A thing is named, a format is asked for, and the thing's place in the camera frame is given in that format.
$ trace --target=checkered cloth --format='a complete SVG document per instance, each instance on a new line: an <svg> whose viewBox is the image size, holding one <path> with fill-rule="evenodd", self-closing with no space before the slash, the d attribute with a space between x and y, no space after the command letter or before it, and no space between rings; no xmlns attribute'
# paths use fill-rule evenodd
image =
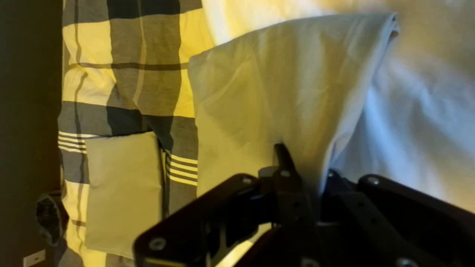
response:
<svg viewBox="0 0 475 267"><path fill-rule="evenodd" d="M85 246L89 195L85 139L153 130L163 154L168 212L194 198L197 137L190 56L212 47L200 0L64 0L59 115L68 249L61 265L131 259Z"/></svg>

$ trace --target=dark background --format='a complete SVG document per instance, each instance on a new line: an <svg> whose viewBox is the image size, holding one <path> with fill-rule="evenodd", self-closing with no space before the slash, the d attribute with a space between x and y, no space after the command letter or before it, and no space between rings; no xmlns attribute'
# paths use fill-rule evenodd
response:
<svg viewBox="0 0 475 267"><path fill-rule="evenodd" d="M61 0L0 0L0 265L46 249L39 194L59 188Z"/></svg>

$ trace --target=wall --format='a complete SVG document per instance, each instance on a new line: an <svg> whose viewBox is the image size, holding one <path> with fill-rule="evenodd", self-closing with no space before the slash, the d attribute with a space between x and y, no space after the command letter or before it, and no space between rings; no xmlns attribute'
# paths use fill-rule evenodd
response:
<svg viewBox="0 0 475 267"><path fill-rule="evenodd" d="M61 0L0 0L1 267L46 247L34 201L59 188L61 8Z"/></svg>

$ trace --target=plaid fabric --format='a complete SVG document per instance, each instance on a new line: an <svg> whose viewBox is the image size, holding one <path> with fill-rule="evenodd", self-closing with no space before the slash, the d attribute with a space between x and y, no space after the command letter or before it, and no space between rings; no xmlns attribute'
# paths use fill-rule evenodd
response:
<svg viewBox="0 0 475 267"><path fill-rule="evenodd" d="M68 252L61 265L132 265L85 246L85 139L154 130L169 212L194 198L197 137L188 57L212 47L200 0L64 0L59 114Z"/></svg>

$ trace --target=white sheet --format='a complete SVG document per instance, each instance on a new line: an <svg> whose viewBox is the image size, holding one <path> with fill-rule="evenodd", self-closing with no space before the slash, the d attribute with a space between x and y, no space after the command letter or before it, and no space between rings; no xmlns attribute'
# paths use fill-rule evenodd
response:
<svg viewBox="0 0 475 267"><path fill-rule="evenodd" d="M364 115L332 163L356 179L375 171L475 210L475 1L203 0L214 39L324 13L398 11L395 39Z"/></svg>

